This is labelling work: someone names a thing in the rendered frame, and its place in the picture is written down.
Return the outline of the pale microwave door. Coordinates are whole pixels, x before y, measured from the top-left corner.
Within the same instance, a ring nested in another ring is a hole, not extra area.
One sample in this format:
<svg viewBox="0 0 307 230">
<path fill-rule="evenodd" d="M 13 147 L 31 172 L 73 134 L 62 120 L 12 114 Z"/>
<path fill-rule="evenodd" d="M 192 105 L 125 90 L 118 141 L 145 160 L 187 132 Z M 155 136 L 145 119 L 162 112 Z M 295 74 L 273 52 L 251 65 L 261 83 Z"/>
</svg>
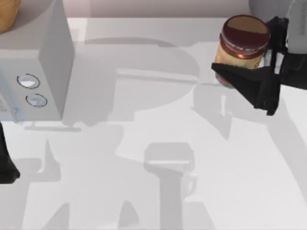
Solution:
<svg viewBox="0 0 307 230">
<path fill-rule="evenodd" d="M 19 122 L 18 112 L 19 106 L 17 104 L 15 94 L 10 86 L 4 71 L 0 68 L 0 97 L 2 98 L 2 102 L 7 110 L 7 112 L 11 115 L 12 121 L 14 123 Z"/>
</svg>

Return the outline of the glass jar with red lid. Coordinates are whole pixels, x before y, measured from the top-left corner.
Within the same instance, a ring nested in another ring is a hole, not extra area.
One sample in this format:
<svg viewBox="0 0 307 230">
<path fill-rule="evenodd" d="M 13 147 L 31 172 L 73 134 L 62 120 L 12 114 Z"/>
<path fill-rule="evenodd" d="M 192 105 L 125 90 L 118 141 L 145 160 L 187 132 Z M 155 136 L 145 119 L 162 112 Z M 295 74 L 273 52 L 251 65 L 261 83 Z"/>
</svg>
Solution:
<svg viewBox="0 0 307 230">
<path fill-rule="evenodd" d="M 230 17 L 222 27 L 214 62 L 256 69 L 268 40 L 268 28 L 261 19 L 243 14 Z"/>
</svg>

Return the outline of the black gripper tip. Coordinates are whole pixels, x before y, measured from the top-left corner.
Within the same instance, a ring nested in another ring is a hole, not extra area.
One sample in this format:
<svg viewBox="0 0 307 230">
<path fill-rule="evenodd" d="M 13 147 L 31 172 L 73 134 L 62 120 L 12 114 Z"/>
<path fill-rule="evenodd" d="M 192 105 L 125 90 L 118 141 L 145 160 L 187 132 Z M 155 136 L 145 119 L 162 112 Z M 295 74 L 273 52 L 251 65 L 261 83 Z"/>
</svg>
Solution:
<svg viewBox="0 0 307 230">
<path fill-rule="evenodd" d="M 9 155 L 3 126 L 0 122 L 0 184 L 13 184 L 20 176 L 20 171 Z"/>
</svg>

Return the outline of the pale grey rounded box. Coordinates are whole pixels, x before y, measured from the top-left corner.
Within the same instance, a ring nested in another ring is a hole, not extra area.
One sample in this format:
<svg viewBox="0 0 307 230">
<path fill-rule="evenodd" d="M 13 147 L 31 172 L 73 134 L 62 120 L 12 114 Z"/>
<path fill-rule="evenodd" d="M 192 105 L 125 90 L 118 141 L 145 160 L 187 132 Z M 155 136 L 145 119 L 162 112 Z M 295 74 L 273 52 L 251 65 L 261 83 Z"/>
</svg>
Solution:
<svg viewBox="0 0 307 230">
<path fill-rule="evenodd" d="M 287 18 L 287 47 L 293 54 L 307 54 L 307 0 L 293 0 Z"/>
</svg>

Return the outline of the small round microwave knob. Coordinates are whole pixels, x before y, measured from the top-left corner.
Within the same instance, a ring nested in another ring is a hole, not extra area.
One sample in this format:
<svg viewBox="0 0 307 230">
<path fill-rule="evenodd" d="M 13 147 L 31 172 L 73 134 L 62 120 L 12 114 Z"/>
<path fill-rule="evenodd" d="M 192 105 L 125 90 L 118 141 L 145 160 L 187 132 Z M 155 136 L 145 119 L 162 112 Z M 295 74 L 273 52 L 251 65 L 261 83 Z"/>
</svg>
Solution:
<svg viewBox="0 0 307 230">
<path fill-rule="evenodd" d="M 31 94 L 25 97 L 26 102 L 33 107 L 44 107 L 47 105 L 47 99 L 40 94 Z"/>
</svg>

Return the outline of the large round microwave knob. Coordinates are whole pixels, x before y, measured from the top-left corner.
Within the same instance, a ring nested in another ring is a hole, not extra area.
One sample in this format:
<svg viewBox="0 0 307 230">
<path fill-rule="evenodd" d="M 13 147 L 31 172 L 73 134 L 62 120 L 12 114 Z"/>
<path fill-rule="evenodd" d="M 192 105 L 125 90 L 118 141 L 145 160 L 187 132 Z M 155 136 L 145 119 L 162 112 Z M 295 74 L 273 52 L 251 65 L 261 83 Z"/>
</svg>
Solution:
<svg viewBox="0 0 307 230">
<path fill-rule="evenodd" d="M 17 76 L 17 82 L 20 86 L 26 89 L 35 89 L 40 86 L 40 80 L 30 73 Z"/>
</svg>

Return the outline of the pale microwave oven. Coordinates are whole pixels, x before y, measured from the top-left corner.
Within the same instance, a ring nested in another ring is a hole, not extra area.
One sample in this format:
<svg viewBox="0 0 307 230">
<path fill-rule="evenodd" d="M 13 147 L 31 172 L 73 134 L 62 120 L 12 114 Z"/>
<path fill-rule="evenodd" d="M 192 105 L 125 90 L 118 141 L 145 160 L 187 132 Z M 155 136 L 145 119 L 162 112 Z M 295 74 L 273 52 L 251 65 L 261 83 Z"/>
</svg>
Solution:
<svg viewBox="0 0 307 230">
<path fill-rule="evenodd" d="M 0 34 L 0 68 L 15 94 L 19 122 L 62 119 L 74 54 L 63 0 L 21 0 L 14 26 Z M 40 86 L 20 86 L 17 76 L 26 73 L 35 75 Z M 29 105 L 25 97 L 31 94 L 44 96 L 47 105 Z M 12 121 L 1 97 L 0 121 Z"/>
</svg>

